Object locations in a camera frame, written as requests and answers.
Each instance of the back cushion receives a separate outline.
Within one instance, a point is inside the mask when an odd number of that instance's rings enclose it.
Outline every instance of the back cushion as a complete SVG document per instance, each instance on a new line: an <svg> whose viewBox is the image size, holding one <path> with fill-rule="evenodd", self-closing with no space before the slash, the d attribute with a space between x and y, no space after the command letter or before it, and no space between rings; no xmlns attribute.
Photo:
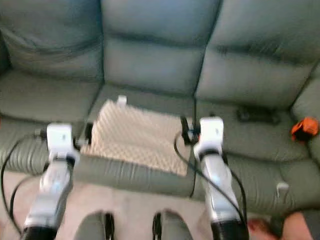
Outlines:
<svg viewBox="0 0 320 240"><path fill-rule="evenodd" d="M1 0L12 66L63 78L103 78L99 0Z"/></svg>
<svg viewBox="0 0 320 240"><path fill-rule="evenodd" d="M8 53L0 33L0 74L5 71L5 69L9 66Z"/></svg>
<svg viewBox="0 0 320 240"><path fill-rule="evenodd" d="M196 96L289 107L320 57L320 1L224 0Z"/></svg>
<svg viewBox="0 0 320 240"><path fill-rule="evenodd" d="M107 82L193 94L217 0L102 0Z"/></svg>

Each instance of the couch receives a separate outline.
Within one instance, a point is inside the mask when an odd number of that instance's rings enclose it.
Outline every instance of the couch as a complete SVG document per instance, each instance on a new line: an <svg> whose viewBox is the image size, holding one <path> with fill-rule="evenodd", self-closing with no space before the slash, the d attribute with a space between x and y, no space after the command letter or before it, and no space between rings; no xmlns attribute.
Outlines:
<svg viewBox="0 0 320 240"><path fill-rule="evenodd" d="M107 99L125 95L195 122L222 117L250 212L320 207L320 137L290 136L304 117L320 120L319 15L317 0L0 0L0 162L19 137L51 122L83 136ZM275 110L280 123L239 122L246 105ZM47 160L46 144L30 140L8 167L36 174ZM191 169L182 177L82 155L75 178L204 199Z"/></svg>

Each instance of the beige carpet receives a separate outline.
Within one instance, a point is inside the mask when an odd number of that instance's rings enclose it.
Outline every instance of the beige carpet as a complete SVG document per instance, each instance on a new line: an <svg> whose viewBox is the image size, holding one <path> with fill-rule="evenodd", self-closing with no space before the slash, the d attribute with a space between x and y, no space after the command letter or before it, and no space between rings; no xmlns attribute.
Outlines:
<svg viewBox="0 0 320 240"><path fill-rule="evenodd" d="M25 175L5 174L5 192L9 196L15 185ZM39 179L24 184L16 195L15 215L23 224L30 205L35 199ZM151 240L152 220L155 212L169 208L180 213L186 221L194 240L210 240L211 230L202 202L157 194L136 193L76 182L67 202L63 223L57 240L72 240L78 225L89 213L96 210L112 211L115 218L117 240ZM8 221L4 206L0 204L0 240L19 239Z"/></svg>

